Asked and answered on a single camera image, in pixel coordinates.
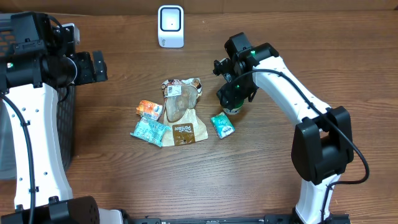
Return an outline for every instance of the trash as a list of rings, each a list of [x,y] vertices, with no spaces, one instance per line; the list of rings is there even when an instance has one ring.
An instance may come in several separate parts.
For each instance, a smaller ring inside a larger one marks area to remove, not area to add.
[[[179,146],[207,139],[206,125],[194,109],[202,93],[200,79],[166,80],[162,91],[165,98],[164,124],[172,129],[165,133],[163,146]]]
[[[137,123],[134,133],[130,133],[130,135],[162,147],[162,137],[165,132],[169,132],[167,130],[171,130],[171,128],[157,121],[142,117]]]
[[[141,100],[139,102],[137,109],[137,114],[141,115],[145,118],[150,118],[157,121],[162,114],[162,105],[158,105],[157,103],[153,103],[147,100]]]
[[[220,114],[210,119],[220,139],[223,139],[235,132],[234,126],[229,121],[228,117],[224,114],[224,112],[221,112]]]

